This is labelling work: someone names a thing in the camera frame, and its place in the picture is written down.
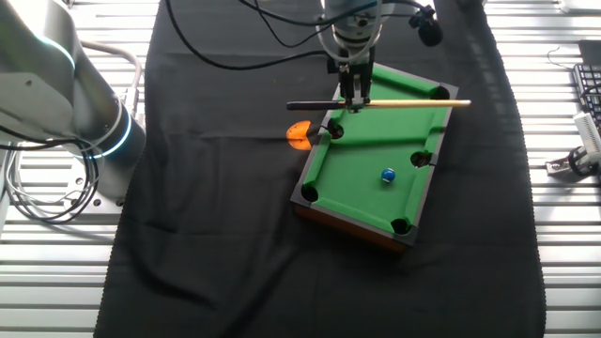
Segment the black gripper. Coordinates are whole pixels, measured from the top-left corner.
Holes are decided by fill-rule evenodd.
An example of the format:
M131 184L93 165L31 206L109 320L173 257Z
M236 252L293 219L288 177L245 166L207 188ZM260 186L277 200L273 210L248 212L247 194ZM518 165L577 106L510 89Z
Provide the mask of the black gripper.
M335 61L331 56L327 60L329 74L336 73L340 85L340 95L344 99L345 108L355 112L365 108L370 102L370 88L375 60L376 48L371 47L367 56L357 63Z

